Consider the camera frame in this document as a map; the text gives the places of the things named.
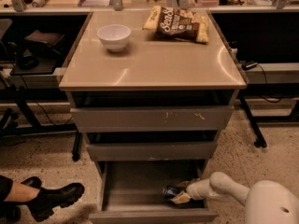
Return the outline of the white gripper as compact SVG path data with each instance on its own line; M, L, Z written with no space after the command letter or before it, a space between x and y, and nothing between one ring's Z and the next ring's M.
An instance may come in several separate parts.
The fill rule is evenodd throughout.
M213 196L214 191L210 186L208 179L194 178L191 180L185 180L176 184L177 188L186 189L180 192L177 196L171 199L174 204L188 203L191 198L195 201L203 200L205 198L210 198Z

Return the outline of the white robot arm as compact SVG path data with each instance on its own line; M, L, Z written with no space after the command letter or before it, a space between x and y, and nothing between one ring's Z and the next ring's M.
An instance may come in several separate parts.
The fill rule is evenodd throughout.
M284 186L262 180L251 188L222 172L208 179L192 179L164 189L164 197L175 204L209 198L238 201L245 207L245 224L299 224L299 199Z

